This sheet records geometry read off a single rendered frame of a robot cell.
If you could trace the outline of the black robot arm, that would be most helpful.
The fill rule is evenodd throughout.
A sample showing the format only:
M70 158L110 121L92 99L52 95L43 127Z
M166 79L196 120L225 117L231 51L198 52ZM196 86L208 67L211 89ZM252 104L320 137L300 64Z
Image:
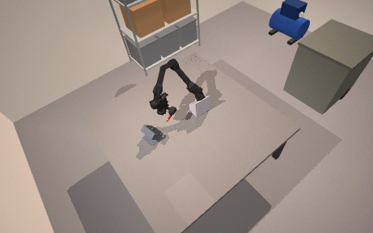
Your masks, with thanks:
M174 70L179 76L180 78L185 82L185 84L187 85L187 90L193 94L195 94L195 98L197 101L200 101L200 100L203 100L205 98L204 94L203 94L203 90L201 87L199 87L196 83L193 83L188 77L187 75L183 72L183 70L179 67L179 64L177 62L176 59L171 59L170 61L168 61L165 65L162 65L160 66L160 70L159 70L159 76L158 76L158 80L157 80L157 83L154 87L154 90L153 90L153 93L154 93L154 99L152 101L150 101L150 106L155 110L157 107L158 110L157 110L157 113L159 115L164 115L166 114L166 107L164 106L160 106L160 104L165 104L167 103L167 98L166 96L168 96L168 94L166 92L163 92L163 78L164 78L164 75L165 75L165 71L167 68L170 68L171 70ZM162 94L162 95L160 95ZM157 99L158 98L158 99Z

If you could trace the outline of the grey sloped panel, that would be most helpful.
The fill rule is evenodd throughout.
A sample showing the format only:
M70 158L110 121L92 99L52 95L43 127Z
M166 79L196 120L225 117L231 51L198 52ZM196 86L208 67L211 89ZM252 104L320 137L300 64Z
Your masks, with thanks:
M142 138L144 138L147 142L149 142L152 146L160 140L163 136L154 126L152 125L143 125L142 129L140 130L144 133Z

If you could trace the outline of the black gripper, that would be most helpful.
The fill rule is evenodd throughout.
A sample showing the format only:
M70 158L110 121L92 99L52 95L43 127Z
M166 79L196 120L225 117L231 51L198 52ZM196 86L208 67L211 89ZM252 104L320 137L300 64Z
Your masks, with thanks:
M164 106L164 107L166 107L166 109L169 110L169 111L168 111L168 114L170 114L170 116L174 115L174 113L176 112L176 108L174 108L174 107L169 108L169 107L168 107L169 104L167 104L167 103L165 103L165 104L160 104L160 106Z

